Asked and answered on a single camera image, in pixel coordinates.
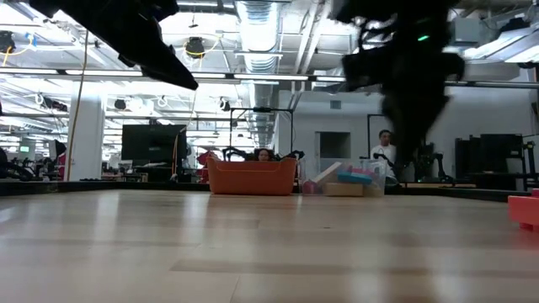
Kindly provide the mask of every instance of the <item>television monitor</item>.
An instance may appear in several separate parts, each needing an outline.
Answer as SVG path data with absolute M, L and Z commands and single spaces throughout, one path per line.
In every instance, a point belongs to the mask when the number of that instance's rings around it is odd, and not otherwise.
M 124 125 L 121 159 L 171 163 L 177 136 L 176 158 L 181 163 L 187 157 L 184 129 L 185 125 Z

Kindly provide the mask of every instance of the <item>black monitor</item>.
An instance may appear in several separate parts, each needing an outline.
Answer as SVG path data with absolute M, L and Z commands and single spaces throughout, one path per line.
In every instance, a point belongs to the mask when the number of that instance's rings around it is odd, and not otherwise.
M 172 163 L 176 138 L 176 158 L 181 165 L 181 159 L 187 157 L 185 125 L 124 125 L 121 159 Z
M 522 158 L 521 135 L 481 135 L 483 171 L 507 173 L 507 159 Z

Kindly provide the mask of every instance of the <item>ceiling duct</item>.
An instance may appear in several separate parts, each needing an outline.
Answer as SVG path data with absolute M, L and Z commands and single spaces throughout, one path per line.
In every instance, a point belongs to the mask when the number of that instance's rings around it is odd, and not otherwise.
M 247 72 L 256 74 L 275 74 L 277 72 L 278 57 L 263 52 L 275 52 L 278 45 L 280 29 L 280 5 L 272 2 L 239 1 L 236 2 L 237 15 L 240 18 L 240 35 L 244 51 L 256 51 L 258 54 L 244 56 Z M 251 103 L 254 107 L 275 107 L 276 86 L 268 84 L 249 84 Z M 264 120 L 256 119 L 256 130 L 269 125 L 274 115 L 260 115 Z M 259 133 L 259 145 L 267 146 L 271 143 L 272 134 Z
M 222 0 L 216 1 L 178 1 L 181 13 L 218 13 L 236 15 L 231 4 L 224 4 Z

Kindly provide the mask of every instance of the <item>person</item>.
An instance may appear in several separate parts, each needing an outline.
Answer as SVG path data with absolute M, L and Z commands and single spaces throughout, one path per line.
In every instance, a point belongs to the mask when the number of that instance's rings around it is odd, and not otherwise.
M 271 161 L 271 153 L 270 153 L 270 150 L 268 149 L 265 149 L 265 148 L 260 148 L 259 149 L 259 154 L 257 156 L 257 159 L 261 162 L 267 162 L 267 161 Z
M 378 133 L 378 138 L 380 139 L 380 145 L 374 146 L 371 149 L 371 159 L 376 159 L 375 154 L 382 154 L 386 156 L 387 160 L 391 163 L 395 163 L 396 149 L 395 146 L 391 145 L 391 135 L 392 132 L 389 130 L 381 130 Z M 395 178 L 395 172 L 387 165 L 387 176 Z

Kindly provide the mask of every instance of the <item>man in white shirt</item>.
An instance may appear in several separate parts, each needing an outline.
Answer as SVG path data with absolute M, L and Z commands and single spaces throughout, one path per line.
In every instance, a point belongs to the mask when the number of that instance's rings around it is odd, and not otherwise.
M 382 154 L 387 157 L 391 163 L 395 163 L 395 146 L 391 145 L 391 131 L 381 130 L 378 134 L 380 145 L 371 149 L 371 159 L 375 159 L 374 154 Z M 395 178 L 395 172 L 387 165 L 387 176 Z

